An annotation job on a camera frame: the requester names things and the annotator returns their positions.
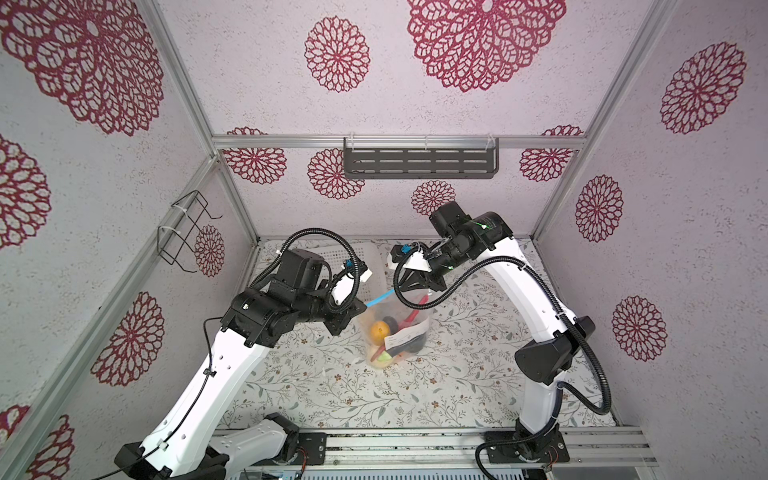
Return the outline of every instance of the black mounting plate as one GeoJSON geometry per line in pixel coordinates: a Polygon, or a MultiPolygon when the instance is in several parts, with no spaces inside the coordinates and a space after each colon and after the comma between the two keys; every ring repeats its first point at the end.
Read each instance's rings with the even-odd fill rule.
{"type": "MultiPolygon", "coordinates": [[[[303,447],[308,454],[306,457],[307,465],[322,465],[326,461],[326,439],[327,433],[305,433],[299,431],[299,447],[303,447]]],[[[304,457],[301,452],[297,452],[287,465],[298,465],[304,463],[304,457]]],[[[254,465],[280,465],[271,458],[254,463],[254,465]]]]}
{"type": "MultiPolygon", "coordinates": [[[[512,440],[514,431],[509,432],[486,432],[483,434],[485,442],[498,442],[501,440],[512,440]]],[[[520,455],[515,453],[515,445],[496,447],[492,449],[488,447],[485,451],[488,453],[488,460],[491,463],[529,463],[520,458],[520,455]]],[[[556,461],[557,463],[569,462],[571,456],[568,454],[568,448],[565,446],[563,440],[563,434],[558,430],[557,435],[552,437],[552,440],[544,445],[541,449],[541,457],[539,462],[551,463],[556,461]]]]}

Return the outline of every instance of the grey wall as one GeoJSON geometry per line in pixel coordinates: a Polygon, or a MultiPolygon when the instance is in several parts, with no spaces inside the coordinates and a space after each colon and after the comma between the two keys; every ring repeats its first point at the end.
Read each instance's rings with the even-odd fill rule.
{"type": "Polygon", "coordinates": [[[682,2],[539,242],[564,300],[597,324],[621,417],[675,480],[768,468],[766,23],[762,0],[682,2]],[[723,41],[743,57],[713,48],[674,77],[723,41]],[[686,91],[699,124],[663,117],[686,91]],[[617,185],[582,190],[601,175],[617,185]]]}

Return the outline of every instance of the red floral pattern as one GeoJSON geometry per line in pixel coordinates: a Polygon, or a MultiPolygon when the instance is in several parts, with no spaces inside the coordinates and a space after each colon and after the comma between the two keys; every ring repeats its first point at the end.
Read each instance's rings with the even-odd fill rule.
{"type": "Polygon", "coordinates": [[[14,405],[10,409],[0,413],[0,449],[16,430],[16,425],[27,415],[29,405],[14,405]]]}
{"type": "Polygon", "coordinates": [[[224,265],[224,240],[213,225],[206,225],[194,241],[194,257],[205,276],[216,276],[224,265]]]}
{"type": "Polygon", "coordinates": [[[488,90],[531,64],[565,0],[408,0],[414,55],[444,87],[488,90]]]}
{"type": "Polygon", "coordinates": [[[661,98],[661,121],[683,135],[711,124],[736,98],[745,69],[744,52],[735,44],[723,41],[696,52],[672,75],[661,98]]]}
{"type": "Polygon", "coordinates": [[[126,386],[135,382],[157,358],[165,335],[163,310],[141,292],[91,367],[99,383],[126,386]]]}
{"type": "MultiPolygon", "coordinates": [[[[573,125],[558,125],[544,132],[544,135],[582,135],[584,132],[573,125]]],[[[528,148],[520,157],[520,171],[523,176],[537,182],[560,177],[573,155],[567,148],[528,148]]]]}
{"type": "MultiPolygon", "coordinates": [[[[266,135],[256,128],[239,127],[229,135],[266,135]]],[[[255,184],[277,182],[286,173],[286,156],[282,148],[236,148],[222,151],[227,165],[245,180],[255,184]]]]}
{"type": "Polygon", "coordinates": [[[37,234],[51,211],[50,196],[37,161],[0,135],[0,249],[37,234]]]}
{"type": "Polygon", "coordinates": [[[337,200],[354,197],[366,184],[365,180],[344,176],[344,152],[338,148],[317,152],[310,160],[306,174],[315,190],[337,200]]]}
{"type": "Polygon", "coordinates": [[[667,346],[667,324],[645,298],[628,296],[620,301],[611,322],[619,346],[636,360],[653,360],[667,346]]]}
{"type": "Polygon", "coordinates": [[[2,0],[5,50],[40,91],[108,134],[148,130],[163,99],[163,70],[131,0],[2,0]]]}
{"type": "Polygon", "coordinates": [[[62,480],[69,472],[69,461],[74,452],[73,435],[69,415],[62,415],[58,427],[48,434],[42,450],[27,468],[24,480],[62,480]]]}
{"type": "Polygon", "coordinates": [[[576,202],[576,226],[591,242],[605,240],[619,226],[624,201],[619,183],[600,175],[588,181],[576,202]]]}
{"type": "Polygon", "coordinates": [[[448,182],[430,180],[416,187],[411,195],[411,205],[421,215],[432,215],[432,212],[456,200],[456,192],[448,182]]]}
{"type": "Polygon", "coordinates": [[[366,77],[371,62],[366,38],[339,17],[317,22],[304,42],[306,66],[330,91],[349,91],[366,77]]]}

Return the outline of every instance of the black wire rack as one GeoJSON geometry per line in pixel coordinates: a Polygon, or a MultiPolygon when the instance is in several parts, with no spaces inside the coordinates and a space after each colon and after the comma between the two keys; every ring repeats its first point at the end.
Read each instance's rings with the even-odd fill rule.
{"type": "Polygon", "coordinates": [[[213,217],[210,212],[208,211],[208,200],[206,200],[205,196],[199,191],[199,190],[192,190],[190,193],[184,195],[182,198],[176,200],[170,205],[172,208],[178,208],[182,212],[184,212],[184,216],[179,219],[179,221],[174,225],[173,227],[168,225],[160,225],[157,228],[157,234],[155,235],[155,244],[157,247],[157,254],[160,255],[160,258],[166,261],[168,265],[178,265],[179,268],[181,268],[183,271],[187,273],[196,273],[197,270],[187,270],[184,268],[184,266],[179,262],[179,255],[181,254],[181,251],[184,249],[184,247],[187,247],[192,254],[195,253],[195,249],[187,242],[187,239],[192,234],[192,232],[197,229],[198,232],[202,231],[200,229],[200,225],[198,225],[198,222],[200,221],[200,218],[203,216],[203,214],[206,214],[208,218],[211,220],[218,220],[223,215],[219,215],[218,217],[213,217]],[[197,214],[197,216],[192,217],[189,214],[189,210],[195,205],[195,202],[201,206],[200,213],[197,214]],[[191,220],[192,224],[190,225],[189,230],[186,234],[182,234],[179,230],[181,223],[184,221],[184,218],[188,218],[191,220]],[[161,246],[161,238],[164,236],[164,233],[170,232],[170,236],[167,237],[167,239],[163,242],[163,245],[161,246]],[[178,237],[181,240],[181,244],[179,245],[179,248],[176,250],[176,253],[172,253],[167,250],[167,247],[169,243],[173,240],[174,237],[178,237]]]}

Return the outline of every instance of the patterned wall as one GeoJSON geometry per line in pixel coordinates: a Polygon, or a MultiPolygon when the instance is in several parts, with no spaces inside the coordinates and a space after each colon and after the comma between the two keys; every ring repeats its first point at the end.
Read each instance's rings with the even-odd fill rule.
{"type": "Polygon", "coordinates": [[[768,468],[765,7],[678,7],[539,243],[673,480],[768,468]]]}
{"type": "MultiPolygon", "coordinates": [[[[133,3],[0,0],[0,36],[1,448],[205,155],[133,3]]],[[[100,379],[146,375],[162,305],[141,297],[124,321],[140,361],[116,347],[100,379]]],[[[73,411],[31,478],[66,472],[73,411]]]]}
{"type": "MultiPolygon", "coordinates": [[[[582,134],[650,2],[160,1],[230,134],[582,134]]],[[[433,234],[455,195],[533,230],[569,151],[502,151],[493,181],[346,180],[339,151],[225,153],[260,233],[433,234]]]]}
{"type": "MultiPolygon", "coordinates": [[[[186,220],[179,230],[193,229],[195,244],[215,232],[211,245],[216,248],[196,245],[197,254],[182,250],[178,260],[193,273],[158,264],[70,396],[59,428],[30,467],[30,480],[91,478],[114,470],[120,447],[142,440],[162,420],[205,358],[202,320],[221,315],[229,305],[250,241],[219,179],[214,177],[202,191],[208,210],[221,218],[203,215],[200,229],[186,220]]],[[[198,209],[191,208],[190,215],[195,217],[198,209]]],[[[215,335],[212,325],[209,332],[215,335]]],[[[0,435],[7,436],[26,408],[2,413],[5,432],[0,429],[0,435]]]]}

